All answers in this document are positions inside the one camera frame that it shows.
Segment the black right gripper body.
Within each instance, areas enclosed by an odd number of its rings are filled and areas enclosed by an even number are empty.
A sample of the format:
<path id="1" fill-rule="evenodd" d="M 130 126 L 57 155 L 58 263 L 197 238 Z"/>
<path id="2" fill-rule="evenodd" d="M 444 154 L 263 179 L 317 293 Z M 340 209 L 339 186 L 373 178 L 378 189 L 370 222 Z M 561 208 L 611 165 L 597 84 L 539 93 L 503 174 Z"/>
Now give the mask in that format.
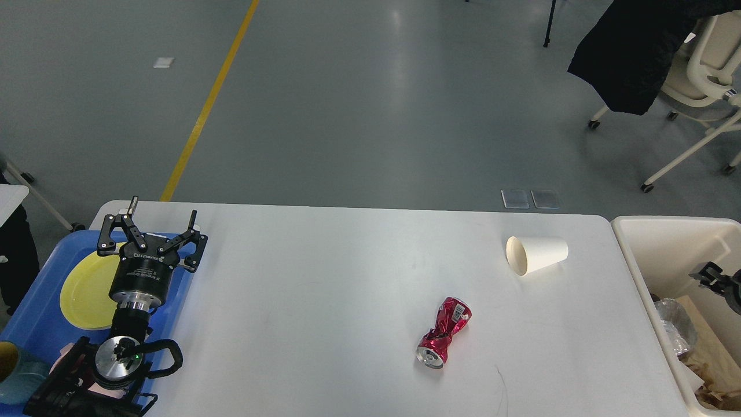
<path id="1" fill-rule="evenodd" d="M 741 315 L 740 309 L 740 274 L 741 270 L 738 270 L 732 276 L 730 276 L 725 286 L 725 300 L 729 308 L 736 314 Z"/>

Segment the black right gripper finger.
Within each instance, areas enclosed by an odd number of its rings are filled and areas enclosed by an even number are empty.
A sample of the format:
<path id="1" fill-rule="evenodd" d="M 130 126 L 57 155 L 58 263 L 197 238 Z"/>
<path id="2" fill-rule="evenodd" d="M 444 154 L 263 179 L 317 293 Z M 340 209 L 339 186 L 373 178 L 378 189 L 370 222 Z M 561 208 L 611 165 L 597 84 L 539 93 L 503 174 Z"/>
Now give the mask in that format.
<path id="1" fill-rule="evenodd" d="M 731 277 L 723 272 L 723 269 L 714 262 L 699 264 L 689 277 L 696 280 L 697 285 L 706 288 L 716 295 L 726 296 L 731 290 Z"/>

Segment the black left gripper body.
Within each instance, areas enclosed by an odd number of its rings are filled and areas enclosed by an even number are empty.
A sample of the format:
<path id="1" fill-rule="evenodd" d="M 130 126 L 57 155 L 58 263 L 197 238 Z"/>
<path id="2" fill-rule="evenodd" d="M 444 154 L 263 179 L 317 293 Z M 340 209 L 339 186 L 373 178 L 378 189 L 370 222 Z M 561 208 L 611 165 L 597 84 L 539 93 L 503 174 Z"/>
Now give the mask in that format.
<path id="1" fill-rule="evenodd" d="M 119 249 L 109 298 L 121 307 L 129 302 L 144 303 L 147 309 L 164 306 L 181 257 L 175 250 L 161 254 L 157 247 L 144 253 L 138 249 L 135 243 L 125 243 Z"/>

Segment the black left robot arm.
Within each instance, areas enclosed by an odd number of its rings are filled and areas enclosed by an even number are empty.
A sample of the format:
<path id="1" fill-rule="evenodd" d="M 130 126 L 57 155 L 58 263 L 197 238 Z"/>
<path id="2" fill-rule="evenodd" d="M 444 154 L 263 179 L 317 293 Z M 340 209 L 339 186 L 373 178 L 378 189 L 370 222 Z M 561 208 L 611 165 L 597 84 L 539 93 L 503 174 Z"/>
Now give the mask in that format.
<path id="1" fill-rule="evenodd" d="M 108 214 L 96 256 L 113 258 L 108 287 L 115 304 L 108 335 L 98 343 L 81 337 L 30 396 L 30 416 L 143 416 L 158 400 L 142 391 L 148 380 L 177 372 L 184 363 L 178 344 L 151 338 L 151 317 L 167 303 L 175 270 L 195 272 L 208 237 L 191 211 L 186 229 L 167 237 L 141 232 L 133 221 L 138 197 L 126 211 Z"/>

